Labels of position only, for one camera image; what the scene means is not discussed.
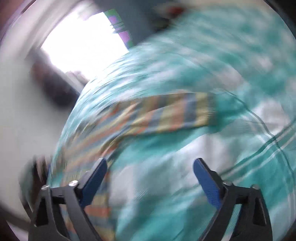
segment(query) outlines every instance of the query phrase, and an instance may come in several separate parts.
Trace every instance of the striped towel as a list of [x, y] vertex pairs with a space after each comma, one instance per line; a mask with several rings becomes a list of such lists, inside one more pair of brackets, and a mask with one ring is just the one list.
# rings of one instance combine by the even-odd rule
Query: striped towel
[[[93, 121], [77, 131], [61, 152], [65, 162], [62, 186], [78, 180], [100, 157], [108, 166], [116, 161], [116, 150], [127, 138], [194, 128], [213, 122], [214, 99], [207, 93], [173, 93], [116, 102], [101, 111]], [[87, 214], [105, 219], [108, 223], [108, 177], [106, 174]], [[75, 232], [66, 215], [67, 227]], [[94, 224], [104, 240], [113, 240], [113, 228]]]

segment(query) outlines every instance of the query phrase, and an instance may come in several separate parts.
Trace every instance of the bright window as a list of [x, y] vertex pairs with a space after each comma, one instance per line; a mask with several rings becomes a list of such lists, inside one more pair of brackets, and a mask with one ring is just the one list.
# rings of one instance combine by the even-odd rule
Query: bright window
[[106, 15], [101, 12], [87, 20], [77, 12], [66, 16], [49, 34], [42, 49], [53, 65], [63, 72], [80, 71], [92, 80], [128, 49]]

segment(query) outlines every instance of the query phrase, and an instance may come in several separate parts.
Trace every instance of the teal cloth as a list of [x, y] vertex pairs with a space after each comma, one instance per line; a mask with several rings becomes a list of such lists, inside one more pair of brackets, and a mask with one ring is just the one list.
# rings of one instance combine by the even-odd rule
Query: teal cloth
[[132, 137], [118, 149], [108, 186], [116, 240], [198, 239], [215, 211], [192, 170], [198, 157], [235, 185], [261, 187], [280, 240], [296, 218], [296, 41], [272, 10], [190, 12], [132, 48], [84, 88], [48, 184], [58, 186], [63, 177], [63, 144], [102, 109], [179, 89], [214, 93], [217, 124]]

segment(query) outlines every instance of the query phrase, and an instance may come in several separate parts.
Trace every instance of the screw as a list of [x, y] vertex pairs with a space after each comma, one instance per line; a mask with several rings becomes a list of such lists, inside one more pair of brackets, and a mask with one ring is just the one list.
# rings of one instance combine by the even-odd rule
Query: screw
[[44, 190], [46, 190], [47, 188], [49, 188], [49, 186], [48, 186], [48, 185], [44, 185], [44, 186], [41, 187], [41, 190], [44, 191]]
[[76, 181], [76, 180], [73, 180], [73, 181], [69, 182], [69, 186], [70, 186], [70, 187], [74, 187], [74, 186], [76, 186], [77, 184], [78, 184], [78, 181]]
[[233, 183], [231, 181], [229, 181], [229, 180], [224, 180], [223, 184], [226, 185], [226, 186], [232, 186]]
[[259, 187], [259, 185], [257, 185], [257, 184], [253, 184], [253, 185], [251, 186], [251, 188], [254, 188], [255, 190], [260, 190], [260, 187]]

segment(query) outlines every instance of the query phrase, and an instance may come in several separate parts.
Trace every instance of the bed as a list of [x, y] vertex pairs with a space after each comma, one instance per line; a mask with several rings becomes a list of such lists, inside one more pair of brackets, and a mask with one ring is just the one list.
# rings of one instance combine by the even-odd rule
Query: bed
[[85, 209], [104, 240], [197, 240], [215, 211], [192, 170], [201, 157], [235, 185], [260, 186], [281, 240], [296, 218], [295, 66], [296, 40], [272, 10], [189, 11], [85, 86], [47, 184], [104, 157]]

